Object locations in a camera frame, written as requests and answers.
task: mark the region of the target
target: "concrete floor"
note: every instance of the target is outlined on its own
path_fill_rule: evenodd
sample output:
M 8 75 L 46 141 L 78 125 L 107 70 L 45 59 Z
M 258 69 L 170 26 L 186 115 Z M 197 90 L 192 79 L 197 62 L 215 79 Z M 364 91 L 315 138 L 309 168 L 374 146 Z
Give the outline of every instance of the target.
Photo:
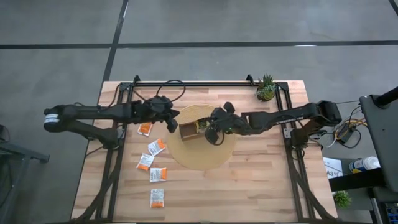
M 0 2 L 0 44 L 112 42 L 122 0 Z M 205 41 L 398 40 L 388 0 L 131 0 L 120 43 Z M 94 105 L 108 49 L 0 50 L 0 124 L 12 142 L 51 154 L 31 163 L 13 223 L 70 217 L 87 142 L 43 130 L 43 110 L 79 101 Z M 242 80 L 273 74 L 305 80 L 310 101 L 357 100 L 398 84 L 398 46 L 119 49 L 110 80 Z M 355 103 L 340 105 L 348 116 Z M 334 145 L 327 157 L 374 155 L 369 134 L 355 149 Z M 365 221 L 366 212 L 339 211 Z

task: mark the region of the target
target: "succulent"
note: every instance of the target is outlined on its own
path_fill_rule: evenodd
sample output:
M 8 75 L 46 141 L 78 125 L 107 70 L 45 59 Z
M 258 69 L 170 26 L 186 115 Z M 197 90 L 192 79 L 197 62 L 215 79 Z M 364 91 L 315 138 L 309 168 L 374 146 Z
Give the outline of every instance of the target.
M 345 191 L 335 192 L 333 199 L 339 208 L 346 208 L 351 204 L 351 198 Z
M 275 96 L 275 83 L 272 80 L 272 75 L 264 75 L 262 80 L 259 78 L 259 86 L 257 88 L 257 98 L 259 100 L 268 101 Z

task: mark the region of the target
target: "box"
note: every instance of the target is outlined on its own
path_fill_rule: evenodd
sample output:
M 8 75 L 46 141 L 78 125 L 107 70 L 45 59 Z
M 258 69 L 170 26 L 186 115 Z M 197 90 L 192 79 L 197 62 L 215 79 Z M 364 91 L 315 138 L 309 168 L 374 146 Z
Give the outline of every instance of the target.
M 205 131 L 209 125 L 210 123 L 207 118 L 180 124 L 179 128 L 182 141 L 205 137 Z

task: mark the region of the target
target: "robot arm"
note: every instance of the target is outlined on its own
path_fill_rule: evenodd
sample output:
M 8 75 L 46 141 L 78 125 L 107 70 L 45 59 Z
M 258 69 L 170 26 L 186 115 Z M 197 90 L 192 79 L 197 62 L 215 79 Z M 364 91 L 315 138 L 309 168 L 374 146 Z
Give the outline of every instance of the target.
M 335 126 L 341 122 L 337 105 L 330 101 L 308 103 L 298 108 L 275 113 L 245 112 L 240 117 L 234 114 L 235 109 L 230 102 L 225 103 L 224 109 L 214 109 L 209 118 L 210 125 L 205 136 L 211 144 L 216 144 L 218 132 L 240 135 L 260 134 L 278 124 L 309 119 L 310 121 L 305 126 L 290 132 L 290 145 L 305 147 L 309 136 L 324 126 Z
M 78 119 L 111 119 L 118 123 L 167 123 L 167 129 L 173 133 L 178 124 L 174 117 L 180 112 L 173 110 L 173 103 L 165 96 L 155 96 L 151 99 L 116 104 L 110 107 L 57 105 L 45 109 L 44 129 L 59 133 L 71 131 L 85 138 L 98 139 L 106 149 L 118 146 L 118 131 L 115 128 L 101 129 L 77 121 Z

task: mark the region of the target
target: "wooden table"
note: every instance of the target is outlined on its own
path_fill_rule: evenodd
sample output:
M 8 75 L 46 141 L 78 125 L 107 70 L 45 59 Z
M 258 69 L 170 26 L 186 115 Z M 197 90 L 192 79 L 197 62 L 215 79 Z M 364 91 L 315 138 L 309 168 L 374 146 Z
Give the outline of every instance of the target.
M 288 81 L 293 107 L 308 103 L 302 80 Z M 108 105 L 119 82 L 105 82 L 99 103 Z M 145 98 L 157 87 L 134 88 Z M 182 88 L 164 88 L 162 95 L 175 98 Z M 174 102 L 173 109 L 207 104 L 233 103 L 236 114 L 243 111 L 277 111 L 276 100 L 261 103 L 255 87 L 189 87 Z M 110 127 L 112 121 L 95 121 L 95 126 Z M 238 136 L 231 158 L 217 169 L 190 170 L 175 162 L 167 150 L 156 156 L 153 167 L 167 168 L 167 181 L 150 183 L 149 173 L 136 169 L 141 153 L 158 138 L 167 143 L 165 124 L 156 123 L 149 137 L 137 134 L 138 125 L 127 128 L 114 222 L 274 222 L 297 221 L 284 142 L 280 126 L 260 135 Z M 93 141 L 88 152 L 101 144 Z M 83 213 L 98 193 L 105 162 L 105 150 L 88 156 L 81 174 L 72 218 Z M 312 192 L 333 216 L 337 217 L 322 153 L 318 146 L 305 150 L 305 165 Z M 150 208 L 150 190 L 165 189 L 165 207 Z M 304 196 L 300 197 L 304 210 Z M 106 215 L 109 199 L 104 205 Z

